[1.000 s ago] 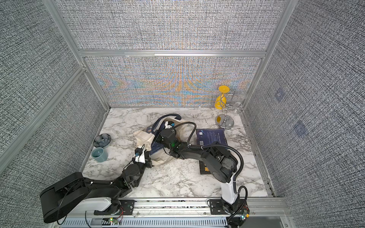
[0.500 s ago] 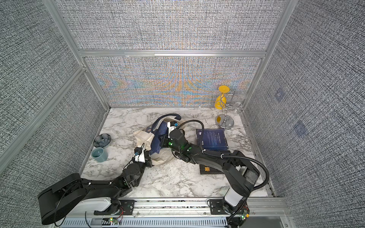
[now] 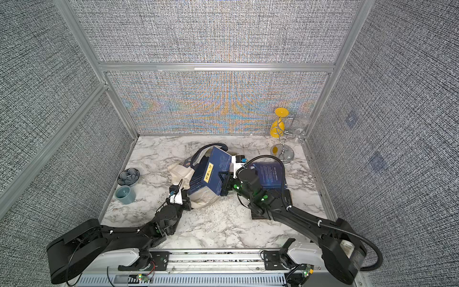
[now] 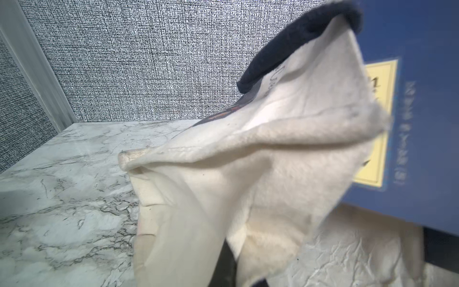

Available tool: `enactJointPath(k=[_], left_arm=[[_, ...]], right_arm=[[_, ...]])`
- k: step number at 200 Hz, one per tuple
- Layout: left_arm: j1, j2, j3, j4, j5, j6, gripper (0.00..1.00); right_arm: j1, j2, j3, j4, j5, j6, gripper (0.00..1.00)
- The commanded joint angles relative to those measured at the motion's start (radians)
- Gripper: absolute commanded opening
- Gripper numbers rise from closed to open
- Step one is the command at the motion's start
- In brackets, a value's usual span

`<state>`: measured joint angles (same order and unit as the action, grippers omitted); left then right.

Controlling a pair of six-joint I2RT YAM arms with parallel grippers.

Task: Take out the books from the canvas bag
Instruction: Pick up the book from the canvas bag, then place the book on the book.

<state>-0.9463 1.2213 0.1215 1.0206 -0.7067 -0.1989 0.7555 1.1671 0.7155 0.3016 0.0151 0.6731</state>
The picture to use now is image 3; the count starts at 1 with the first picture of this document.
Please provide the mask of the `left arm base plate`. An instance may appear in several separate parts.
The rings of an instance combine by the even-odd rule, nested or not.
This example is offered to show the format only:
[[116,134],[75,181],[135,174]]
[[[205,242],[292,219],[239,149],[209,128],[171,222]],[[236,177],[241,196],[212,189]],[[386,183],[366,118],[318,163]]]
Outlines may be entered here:
[[141,251],[139,259],[130,266],[118,266],[118,271],[166,271],[169,257],[168,251]]

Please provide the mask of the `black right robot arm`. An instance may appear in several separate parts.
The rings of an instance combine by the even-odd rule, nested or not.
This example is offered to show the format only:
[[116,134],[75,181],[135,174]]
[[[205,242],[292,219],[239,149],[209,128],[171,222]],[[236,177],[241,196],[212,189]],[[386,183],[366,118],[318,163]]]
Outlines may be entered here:
[[264,218],[280,222],[307,238],[321,250],[327,271],[340,282],[350,285],[359,272],[379,269],[384,257],[369,239],[354,232],[350,224],[338,218],[326,220],[296,208],[285,188],[284,168],[280,188],[264,189],[257,171],[241,168],[235,173],[220,172],[222,189],[232,189],[249,201],[248,208]]

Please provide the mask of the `cream canvas tote bag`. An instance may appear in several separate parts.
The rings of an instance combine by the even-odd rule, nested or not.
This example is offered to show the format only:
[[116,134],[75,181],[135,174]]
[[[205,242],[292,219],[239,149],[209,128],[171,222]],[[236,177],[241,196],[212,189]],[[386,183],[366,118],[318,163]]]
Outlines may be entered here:
[[[223,156],[223,167],[212,170],[212,157]],[[229,192],[224,184],[229,179],[231,156],[224,143],[211,143],[201,147],[193,156],[182,162],[170,165],[167,170],[172,177],[167,204],[177,204],[185,210],[202,209],[219,199],[227,197]]]

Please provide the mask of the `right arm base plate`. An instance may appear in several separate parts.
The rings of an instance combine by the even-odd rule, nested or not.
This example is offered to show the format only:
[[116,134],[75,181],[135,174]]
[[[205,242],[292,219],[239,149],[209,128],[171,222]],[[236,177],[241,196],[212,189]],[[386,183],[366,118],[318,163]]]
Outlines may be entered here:
[[268,251],[262,250],[261,259],[264,262],[265,270],[289,270],[287,253],[285,251]]

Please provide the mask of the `little prince blue book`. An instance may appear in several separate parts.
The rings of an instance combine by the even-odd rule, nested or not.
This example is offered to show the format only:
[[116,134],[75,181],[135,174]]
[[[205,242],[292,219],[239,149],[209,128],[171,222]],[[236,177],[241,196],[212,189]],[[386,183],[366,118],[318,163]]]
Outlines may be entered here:
[[279,162],[255,162],[250,164],[250,170],[254,170],[259,181],[252,184],[254,190],[261,188],[266,190],[280,189],[282,184],[282,164]]

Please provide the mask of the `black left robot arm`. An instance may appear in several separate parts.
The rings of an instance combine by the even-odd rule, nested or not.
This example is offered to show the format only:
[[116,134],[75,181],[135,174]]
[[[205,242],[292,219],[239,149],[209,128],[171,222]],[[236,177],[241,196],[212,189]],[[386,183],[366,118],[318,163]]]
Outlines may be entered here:
[[136,259],[132,265],[146,267],[146,251],[174,234],[183,211],[191,209],[190,198],[183,195],[182,204],[167,199],[154,218],[140,227],[103,226],[97,219],[85,221],[46,247],[51,283],[65,283],[79,276],[99,255],[120,249],[138,249],[142,260]]

